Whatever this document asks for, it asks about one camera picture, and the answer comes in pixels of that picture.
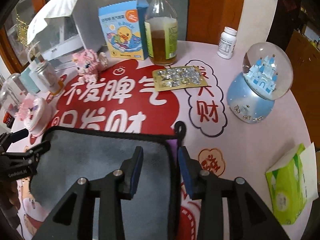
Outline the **person's left hand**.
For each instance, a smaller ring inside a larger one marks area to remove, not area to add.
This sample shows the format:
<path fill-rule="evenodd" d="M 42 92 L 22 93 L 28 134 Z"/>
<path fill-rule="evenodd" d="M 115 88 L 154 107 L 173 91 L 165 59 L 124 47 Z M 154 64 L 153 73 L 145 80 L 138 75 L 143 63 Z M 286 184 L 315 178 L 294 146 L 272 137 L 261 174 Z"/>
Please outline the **person's left hand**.
<path fill-rule="evenodd" d="M 18 198 L 17 181 L 1 181 L 1 192 L 7 196 L 9 202 L 16 207 L 16 209 L 20 209 L 21 204 Z"/>

